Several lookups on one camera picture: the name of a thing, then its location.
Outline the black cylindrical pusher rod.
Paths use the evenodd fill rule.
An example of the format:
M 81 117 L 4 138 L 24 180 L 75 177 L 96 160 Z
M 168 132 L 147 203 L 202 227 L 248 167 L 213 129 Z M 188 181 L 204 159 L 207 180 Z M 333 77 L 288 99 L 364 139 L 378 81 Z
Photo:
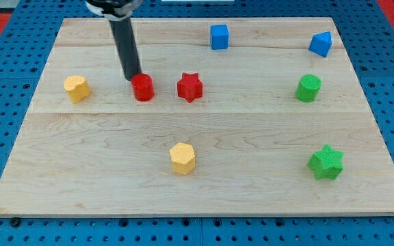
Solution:
M 130 18 L 109 22 L 126 80 L 142 72 Z

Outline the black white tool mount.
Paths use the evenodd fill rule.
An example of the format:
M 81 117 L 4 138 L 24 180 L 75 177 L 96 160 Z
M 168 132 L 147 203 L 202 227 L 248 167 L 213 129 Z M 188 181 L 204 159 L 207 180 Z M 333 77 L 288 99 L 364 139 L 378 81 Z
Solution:
M 105 18 L 128 18 L 143 0 L 85 0 L 92 13 Z

